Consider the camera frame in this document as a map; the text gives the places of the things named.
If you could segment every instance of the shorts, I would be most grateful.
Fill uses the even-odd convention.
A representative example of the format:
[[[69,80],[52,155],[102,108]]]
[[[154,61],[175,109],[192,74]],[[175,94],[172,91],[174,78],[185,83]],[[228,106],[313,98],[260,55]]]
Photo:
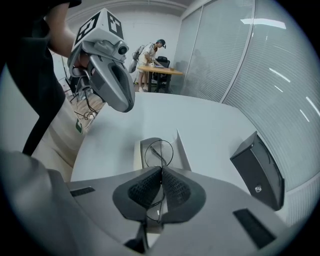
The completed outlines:
[[[136,64],[137,69],[138,69],[138,67],[140,67],[140,66],[149,66],[149,63],[148,63],[148,62],[141,61],[141,60],[138,60],[138,63]]]
[[[86,134],[86,130],[66,98],[32,157],[42,162],[47,169],[59,171],[63,180],[69,182]]]

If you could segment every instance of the white sleeve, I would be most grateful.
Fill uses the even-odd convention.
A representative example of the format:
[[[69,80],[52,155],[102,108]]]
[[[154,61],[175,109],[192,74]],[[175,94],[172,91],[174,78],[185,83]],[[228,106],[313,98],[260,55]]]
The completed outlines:
[[[146,48],[146,49],[145,49],[145,52],[144,52],[144,53],[148,53],[148,54],[151,55],[151,52],[152,52],[152,50],[153,50],[153,48],[154,48],[154,44],[153,44],[153,43],[150,43],[150,44],[148,44],[145,48]]]

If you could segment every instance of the backpack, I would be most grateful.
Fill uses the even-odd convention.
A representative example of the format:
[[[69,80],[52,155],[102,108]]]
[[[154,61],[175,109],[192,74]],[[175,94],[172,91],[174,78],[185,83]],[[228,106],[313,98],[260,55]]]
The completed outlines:
[[[146,46],[145,45],[141,45],[138,49],[135,50],[135,52],[132,54],[132,61],[130,63],[129,66],[129,73],[133,73],[135,72],[136,68],[137,68],[137,63],[138,63],[138,59],[139,56],[141,55],[142,51],[144,50]]]

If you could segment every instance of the legs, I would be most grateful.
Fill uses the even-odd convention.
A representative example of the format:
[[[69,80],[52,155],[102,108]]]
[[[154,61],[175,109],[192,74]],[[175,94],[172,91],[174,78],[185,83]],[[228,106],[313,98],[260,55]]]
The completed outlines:
[[[63,180],[69,182],[86,134],[72,106],[65,99],[32,157],[42,162],[46,168],[59,171]]]
[[[140,72],[139,71],[139,78],[138,78],[138,85],[139,85],[139,92],[143,92],[143,88],[142,88],[142,78],[144,76],[144,72]]]
[[[148,73],[139,71],[139,78],[138,78],[138,85],[139,85],[139,92],[143,93],[144,90],[148,89]]]
[[[148,92],[151,93],[152,72],[149,72]]]
[[[143,89],[145,91],[148,91],[148,72],[143,73],[143,82],[144,82],[144,87]]]

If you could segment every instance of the black and white marker cube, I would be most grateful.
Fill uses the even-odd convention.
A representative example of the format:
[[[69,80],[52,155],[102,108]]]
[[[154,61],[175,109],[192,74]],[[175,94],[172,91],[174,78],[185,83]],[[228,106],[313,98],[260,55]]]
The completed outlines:
[[[124,40],[120,20],[103,8],[79,28],[72,50],[84,40],[93,43],[108,40],[115,45]]]

